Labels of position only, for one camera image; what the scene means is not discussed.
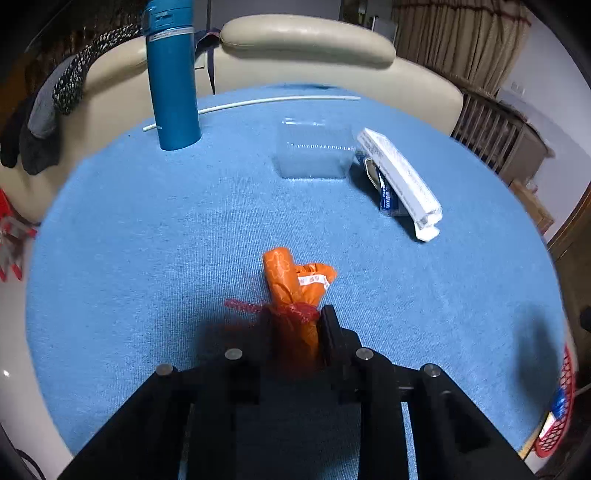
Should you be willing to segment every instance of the blue table surface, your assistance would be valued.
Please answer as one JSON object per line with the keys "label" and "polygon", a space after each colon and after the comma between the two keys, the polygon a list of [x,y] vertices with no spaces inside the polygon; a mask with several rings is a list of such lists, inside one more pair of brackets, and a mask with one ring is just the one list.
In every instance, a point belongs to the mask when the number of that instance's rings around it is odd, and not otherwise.
{"label": "blue table surface", "polygon": [[[199,106],[315,93],[350,94],[282,85]],[[355,166],[342,180],[280,178],[271,159],[284,116],[388,136],[443,206],[439,237],[419,243],[381,215]],[[82,161],[35,242],[27,339],[72,452],[158,364],[186,369],[223,349],[212,324],[236,321],[224,300],[268,301],[261,256],[277,246],[334,266],[324,302],[344,327],[396,364],[441,365],[518,449],[557,385],[564,315],[546,248],[506,185],[464,146],[365,98],[200,120],[203,138],[183,150],[161,150],[156,130],[138,126]],[[336,407],[318,379],[268,381],[264,395],[260,413],[239,412],[240,478],[356,478],[357,408]]]}

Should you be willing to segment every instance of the white label band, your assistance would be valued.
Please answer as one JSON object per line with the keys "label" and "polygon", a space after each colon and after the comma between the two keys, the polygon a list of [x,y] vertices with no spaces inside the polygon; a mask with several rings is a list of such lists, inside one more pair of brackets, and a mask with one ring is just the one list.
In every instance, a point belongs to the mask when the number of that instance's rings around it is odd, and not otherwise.
{"label": "white label band", "polygon": [[541,430],[540,434],[538,435],[538,438],[540,440],[542,440],[546,436],[546,434],[554,426],[555,422],[556,422],[556,417],[552,414],[552,412],[548,413],[548,418],[546,418],[546,421],[544,422],[544,426],[542,427],[542,430]]}
{"label": "white label band", "polygon": [[304,285],[310,285],[311,283],[322,283],[324,285],[324,289],[328,290],[330,285],[330,282],[326,276],[321,274],[298,277],[298,280],[300,280],[300,287],[303,287]]}
{"label": "white label band", "polygon": [[176,37],[177,35],[187,35],[190,33],[195,33],[195,29],[193,27],[171,28],[170,30],[164,30],[163,32],[150,35],[148,37],[148,41],[162,40],[163,38]]}

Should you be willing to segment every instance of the metal screw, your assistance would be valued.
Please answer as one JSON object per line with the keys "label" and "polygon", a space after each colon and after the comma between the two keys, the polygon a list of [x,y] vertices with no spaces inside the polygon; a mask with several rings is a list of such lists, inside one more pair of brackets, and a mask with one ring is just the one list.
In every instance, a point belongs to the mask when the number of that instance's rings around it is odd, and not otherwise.
{"label": "metal screw", "polygon": [[427,364],[423,367],[423,371],[429,376],[429,377],[438,377],[439,375],[441,375],[441,368],[439,368],[437,365],[435,364]]}
{"label": "metal screw", "polygon": [[355,352],[355,355],[361,360],[369,360],[374,356],[374,353],[369,348],[361,347]]}
{"label": "metal screw", "polygon": [[156,367],[156,373],[161,377],[166,377],[170,375],[174,370],[174,367],[171,364],[160,364]]}
{"label": "metal screw", "polygon": [[223,354],[228,360],[239,360],[242,358],[242,350],[239,348],[229,348],[226,353]]}

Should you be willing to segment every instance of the beige curtain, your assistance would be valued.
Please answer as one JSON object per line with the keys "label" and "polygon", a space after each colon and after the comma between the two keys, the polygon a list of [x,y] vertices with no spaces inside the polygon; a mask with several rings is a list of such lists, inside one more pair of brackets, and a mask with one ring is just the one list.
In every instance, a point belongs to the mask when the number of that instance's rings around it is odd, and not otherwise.
{"label": "beige curtain", "polygon": [[518,1],[394,0],[398,56],[495,95],[530,30]]}

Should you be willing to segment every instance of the red basket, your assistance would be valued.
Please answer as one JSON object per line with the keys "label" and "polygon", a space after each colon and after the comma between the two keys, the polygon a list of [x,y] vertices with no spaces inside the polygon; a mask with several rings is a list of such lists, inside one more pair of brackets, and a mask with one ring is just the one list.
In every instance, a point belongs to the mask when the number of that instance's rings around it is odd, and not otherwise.
{"label": "red basket", "polygon": [[562,437],[569,429],[570,416],[573,411],[574,400],[574,371],[570,359],[570,351],[567,346],[564,347],[564,361],[562,363],[562,370],[560,371],[560,386],[564,389],[564,396],[566,397],[565,408],[566,414],[560,419],[556,420],[550,430],[543,438],[536,438],[534,448],[536,454],[540,458],[545,458],[556,450]]}
{"label": "red basket", "polygon": [[6,215],[13,215],[12,207],[6,198],[6,194],[0,189],[0,218],[5,217]]}

